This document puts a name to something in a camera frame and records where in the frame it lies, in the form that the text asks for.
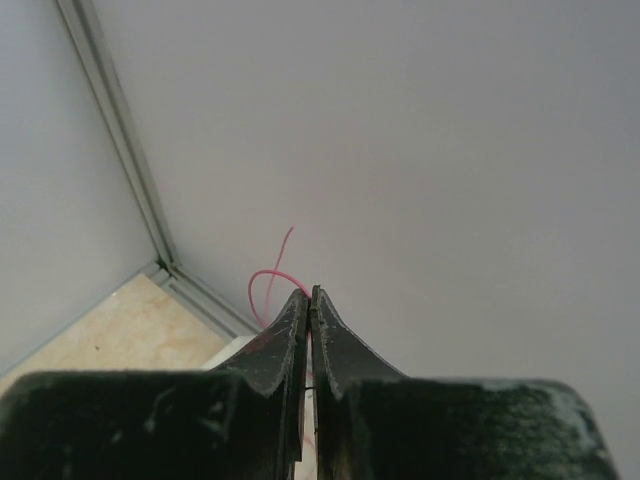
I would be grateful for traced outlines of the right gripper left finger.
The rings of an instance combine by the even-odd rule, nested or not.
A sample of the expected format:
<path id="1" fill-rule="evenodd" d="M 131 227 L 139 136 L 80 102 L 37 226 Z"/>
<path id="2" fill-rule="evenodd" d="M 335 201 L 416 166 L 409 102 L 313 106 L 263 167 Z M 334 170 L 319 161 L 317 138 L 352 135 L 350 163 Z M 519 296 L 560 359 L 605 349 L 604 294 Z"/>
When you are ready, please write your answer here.
<path id="1" fill-rule="evenodd" d="M 5 479 L 290 479 L 302 458 L 307 298 L 210 369 L 60 370 L 1 399 Z"/>

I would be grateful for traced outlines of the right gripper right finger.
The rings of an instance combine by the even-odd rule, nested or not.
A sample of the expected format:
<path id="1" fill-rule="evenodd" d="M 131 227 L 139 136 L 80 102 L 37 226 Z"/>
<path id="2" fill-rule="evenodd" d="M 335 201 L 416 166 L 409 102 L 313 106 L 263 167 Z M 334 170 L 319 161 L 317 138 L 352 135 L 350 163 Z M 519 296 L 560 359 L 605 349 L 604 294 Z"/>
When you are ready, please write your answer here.
<path id="1" fill-rule="evenodd" d="M 615 479 L 589 406 L 533 379 L 419 379 L 376 354 L 315 287 L 309 305 L 322 479 Z"/>

